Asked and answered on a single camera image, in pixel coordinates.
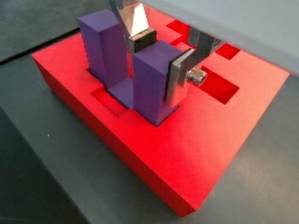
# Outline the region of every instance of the gray table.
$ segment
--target gray table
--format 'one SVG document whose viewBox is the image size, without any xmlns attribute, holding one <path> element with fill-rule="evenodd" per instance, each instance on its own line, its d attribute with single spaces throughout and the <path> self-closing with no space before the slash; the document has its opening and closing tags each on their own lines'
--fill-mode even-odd
<svg viewBox="0 0 299 224">
<path fill-rule="evenodd" d="M 67 18 L 71 7 L 75 5 L 60 3 L 60 14 L 67 13 Z M 35 16 L 43 20 L 44 13 L 43 8 Z M 53 21 L 57 14 L 48 13 Z M 63 28 L 63 21 L 51 22 L 52 29 Z M 17 24 L 7 30 L 12 37 L 15 29 L 24 26 Z M 35 36 L 40 38 L 44 27 L 37 23 L 35 28 Z M 32 31 L 25 30 L 28 38 Z M 48 89 L 29 55 L 0 66 L 0 107 L 91 223 L 298 223 L 299 80 L 295 77 L 288 78 L 200 211 L 185 218 L 179 218 L 161 202 Z"/>
</svg>

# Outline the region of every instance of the rectangular slot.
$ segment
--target rectangular slot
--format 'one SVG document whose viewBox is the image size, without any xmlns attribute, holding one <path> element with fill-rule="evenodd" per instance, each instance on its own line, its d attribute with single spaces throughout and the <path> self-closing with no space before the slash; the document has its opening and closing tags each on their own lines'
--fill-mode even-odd
<svg viewBox="0 0 299 224">
<path fill-rule="evenodd" d="M 203 66 L 201 70 L 207 72 L 208 79 L 201 84 L 200 90 L 219 102 L 227 104 L 234 94 L 239 91 L 239 87 L 214 73 L 207 67 Z"/>
<path fill-rule="evenodd" d="M 108 94 L 104 87 L 100 87 L 91 94 L 116 117 L 120 117 L 127 112 L 127 109 Z"/>
<path fill-rule="evenodd" d="M 216 54 L 219 54 L 227 60 L 231 60 L 238 55 L 238 53 L 239 49 L 230 44 L 224 44 L 216 51 Z"/>
</svg>

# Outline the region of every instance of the red block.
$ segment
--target red block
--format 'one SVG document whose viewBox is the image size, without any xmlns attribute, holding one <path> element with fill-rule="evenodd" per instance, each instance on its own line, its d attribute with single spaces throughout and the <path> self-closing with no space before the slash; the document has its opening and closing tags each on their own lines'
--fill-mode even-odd
<svg viewBox="0 0 299 224">
<path fill-rule="evenodd" d="M 216 86 L 191 87 L 180 108 L 156 128 L 89 74 L 80 35 L 33 59 L 53 92 L 172 210 L 180 216 L 196 211 L 288 73 L 246 52 L 231 59 L 214 53 L 201 65 Z M 218 85 L 222 93 L 228 90 L 226 100 L 218 99 Z"/>
</svg>

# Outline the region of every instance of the purple block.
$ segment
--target purple block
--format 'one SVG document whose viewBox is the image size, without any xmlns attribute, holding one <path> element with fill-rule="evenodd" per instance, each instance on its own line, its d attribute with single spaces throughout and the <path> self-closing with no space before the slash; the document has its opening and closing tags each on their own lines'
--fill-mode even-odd
<svg viewBox="0 0 299 224">
<path fill-rule="evenodd" d="M 127 109 L 133 107 L 133 81 L 131 78 L 127 77 L 107 91 Z"/>
<path fill-rule="evenodd" d="M 79 18 L 89 71 L 111 88 L 127 77 L 127 44 L 115 14 L 101 10 Z"/>
<path fill-rule="evenodd" d="M 164 103 L 164 91 L 169 61 L 183 52 L 163 41 L 148 46 L 133 56 L 135 110 L 157 126 L 177 106 L 169 107 Z"/>
</svg>

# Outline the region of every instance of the table surface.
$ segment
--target table surface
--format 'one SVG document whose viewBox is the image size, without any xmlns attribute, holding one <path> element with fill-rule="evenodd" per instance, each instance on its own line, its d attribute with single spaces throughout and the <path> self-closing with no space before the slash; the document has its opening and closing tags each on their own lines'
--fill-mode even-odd
<svg viewBox="0 0 299 224">
<path fill-rule="evenodd" d="M 0 66 L 0 107 L 89 223 L 298 222 L 296 77 L 287 79 L 203 207 L 184 218 L 48 89 L 29 55 Z"/>
<path fill-rule="evenodd" d="M 140 0 L 299 75 L 299 2 Z"/>
</svg>

